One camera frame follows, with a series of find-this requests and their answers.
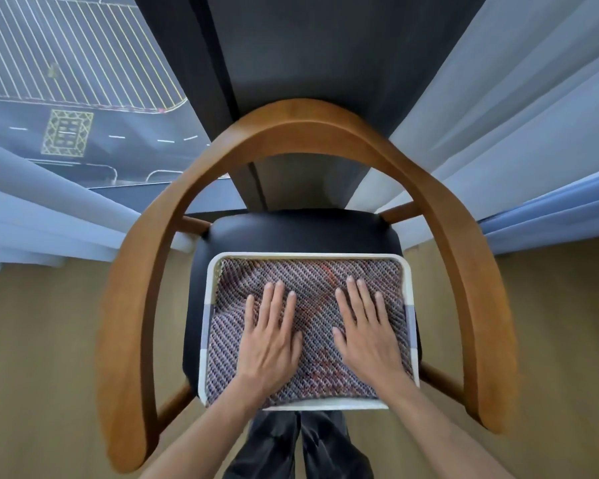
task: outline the forearm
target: forearm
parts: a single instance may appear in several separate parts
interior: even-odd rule
[[[406,374],[396,378],[386,389],[380,396],[412,434],[442,479],[512,478],[479,443],[418,390]]]
[[[217,401],[164,451],[142,479],[206,479],[215,476],[259,403],[233,380]]]

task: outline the multicolored knit textile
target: multicolored knit textile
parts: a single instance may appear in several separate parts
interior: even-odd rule
[[[206,394],[213,403],[235,376],[244,312],[249,294],[256,298],[255,316],[267,282],[282,280],[285,294],[297,293],[294,331],[304,335],[299,369],[291,381],[272,395],[266,407],[326,397],[376,398],[343,364],[333,343],[333,326],[344,329],[335,290],[346,290],[346,278],[363,278],[371,296],[384,294],[389,321],[397,336],[402,364],[412,376],[409,336],[402,297],[402,268],[390,259],[256,260],[225,258],[221,263],[215,312],[209,325]]]

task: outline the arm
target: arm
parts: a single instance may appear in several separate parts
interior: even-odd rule
[[[397,414],[435,472],[443,479],[511,479],[512,475],[452,423],[406,374],[382,294],[375,294],[375,308],[362,280],[355,285],[349,277],[347,289],[352,311],[343,291],[335,292],[346,335],[334,328],[333,338],[343,362]]]
[[[300,332],[292,336],[297,297],[289,293],[282,324],[284,284],[264,287],[257,325],[254,298],[247,299],[238,370],[211,407],[142,474],[142,479],[212,478],[248,421],[297,370]]]

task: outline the chair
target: chair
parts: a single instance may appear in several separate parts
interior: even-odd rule
[[[211,226],[184,216],[193,198],[231,169],[275,154],[332,154],[376,168],[413,201],[379,215],[302,210],[224,217]],[[517,396],[517,344],[499,269],[468,210],[352,112],[313,99],[268,104],[226,129],[136,221],[113,262],[98,335],[98,412],[107,454],[119,472],[138,469],[160,434],[193,398],[184,385],[159,410],[152,332],[160,281],[176,231],[202,236],[191,274],[184,373],[197,388],[206,266],[232,251],[339,251],[401,254],[390,224],[423,215],[447,268],[461,331],[464,383],[422,362],[420,376],[462,403],[494,433],[504,430]]]

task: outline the wooden floor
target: wooden floor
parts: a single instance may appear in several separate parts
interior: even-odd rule
[[[428,242],[406,258],[424,357],[460,378],[459,329],[438,250]],[[457,404],[427,387],[424,392],[519,478],[599,478],[599,239],[498,261],[520,351],[519,410],[509,433],[495,437]],[[183,380],[190,262],[191,256],[173,253],[160,292],[158,402]],[[94,397],[97,307],[107,268],[70,260],[62,269],[7,265],[0,273],[0,479],[116,477],[104,456]],[[202,411],[192,403],[161,447]],[[391,412],[351,412],[347,422],[375,477],[435,477]],[[297,459],[301,478],[300,454]]]

